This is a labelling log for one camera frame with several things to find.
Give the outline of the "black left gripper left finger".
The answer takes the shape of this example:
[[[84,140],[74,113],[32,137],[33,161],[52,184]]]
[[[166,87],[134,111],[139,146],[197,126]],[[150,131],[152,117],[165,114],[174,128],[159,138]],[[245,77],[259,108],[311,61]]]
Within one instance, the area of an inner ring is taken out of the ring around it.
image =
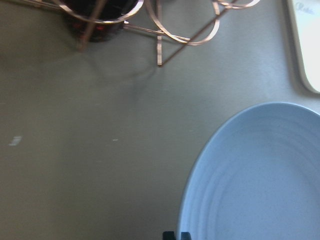
[[[175,232],[174,231],[164,231],[162,233],[162,240],[175,240]]]

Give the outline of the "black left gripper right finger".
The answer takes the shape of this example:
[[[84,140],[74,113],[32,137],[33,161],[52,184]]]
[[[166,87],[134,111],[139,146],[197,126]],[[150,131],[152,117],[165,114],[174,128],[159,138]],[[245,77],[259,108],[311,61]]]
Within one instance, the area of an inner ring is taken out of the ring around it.
[[[181,240],[192,240],[191,234],[189,232],[181,232],[180,233]]]

